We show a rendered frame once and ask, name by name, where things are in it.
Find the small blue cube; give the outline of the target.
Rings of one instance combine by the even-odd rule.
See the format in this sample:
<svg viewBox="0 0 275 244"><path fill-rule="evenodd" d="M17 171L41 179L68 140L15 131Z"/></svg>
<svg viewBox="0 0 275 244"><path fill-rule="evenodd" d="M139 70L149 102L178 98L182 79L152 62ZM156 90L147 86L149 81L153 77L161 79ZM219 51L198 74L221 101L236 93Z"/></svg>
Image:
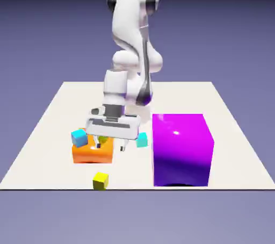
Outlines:
<svg viewBox="0 0 275 244"><path fill-rule="evenodd" d="M82 147L88 144L88 136L82 128L71 132L71 140L75 147Z"/></svg>

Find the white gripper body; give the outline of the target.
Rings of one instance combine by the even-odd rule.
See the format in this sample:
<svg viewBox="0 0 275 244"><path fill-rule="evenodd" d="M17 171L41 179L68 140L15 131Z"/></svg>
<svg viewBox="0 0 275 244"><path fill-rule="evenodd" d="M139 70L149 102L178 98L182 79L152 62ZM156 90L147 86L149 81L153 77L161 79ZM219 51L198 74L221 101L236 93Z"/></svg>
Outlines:
<svg viewBox="0 0 275 244"><path fill-rule="evenodd" d="M126 114L117 118L91 114L85 129L89 135L135 140L139 135L140 123L139 115Z"/></svg>

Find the small yellow cube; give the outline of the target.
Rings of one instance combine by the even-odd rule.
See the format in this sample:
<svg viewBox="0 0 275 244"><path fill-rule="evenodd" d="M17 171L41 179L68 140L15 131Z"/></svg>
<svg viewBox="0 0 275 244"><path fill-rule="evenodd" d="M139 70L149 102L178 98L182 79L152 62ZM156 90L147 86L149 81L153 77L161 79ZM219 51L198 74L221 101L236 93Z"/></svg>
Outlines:
<svg viewBox="0 0 275 244"><path fill-rule="evenodd" d="M106 190L108 186L109 176L106 173L97 172L93 177L94 190Z"/></svg>

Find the large magenta box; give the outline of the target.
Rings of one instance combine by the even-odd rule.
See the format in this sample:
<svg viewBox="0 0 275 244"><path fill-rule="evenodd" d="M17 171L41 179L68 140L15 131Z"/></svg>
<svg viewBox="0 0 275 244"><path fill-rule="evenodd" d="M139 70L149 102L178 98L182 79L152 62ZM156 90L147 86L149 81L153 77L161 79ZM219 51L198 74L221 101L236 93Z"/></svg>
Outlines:
<svg viewBox="0 0 275 244"><path fill-rule="evenodd" d="M208 186L214 139L202 114L153 114L154 186Z"/></svg>

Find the small cyan cube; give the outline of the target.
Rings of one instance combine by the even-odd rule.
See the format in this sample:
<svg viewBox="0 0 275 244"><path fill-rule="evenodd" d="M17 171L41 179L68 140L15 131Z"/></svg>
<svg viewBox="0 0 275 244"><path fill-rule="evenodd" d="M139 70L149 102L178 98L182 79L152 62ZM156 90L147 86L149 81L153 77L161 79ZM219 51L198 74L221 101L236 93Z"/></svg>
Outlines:
<svg viewBox="0 0 275 244"><path fill-rule="evenodd" d="M136 146L137 146L137 148L148 146L148 137L147 137L146 132L139 133L139 135L136 139Z"/></svg>

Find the large orange box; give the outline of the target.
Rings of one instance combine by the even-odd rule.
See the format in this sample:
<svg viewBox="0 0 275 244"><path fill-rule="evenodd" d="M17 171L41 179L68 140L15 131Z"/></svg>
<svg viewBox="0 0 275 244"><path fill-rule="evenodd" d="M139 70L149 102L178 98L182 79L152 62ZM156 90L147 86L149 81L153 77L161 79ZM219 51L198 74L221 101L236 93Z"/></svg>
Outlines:
<svg viewBox="0 0 275 244"><path fill-rule="evenodd" d="M112 163L114 139L101 144L100 148L95 147L93 135L88 136L88 144L82 147L72 145L72 155L74 163Z"/></svg>

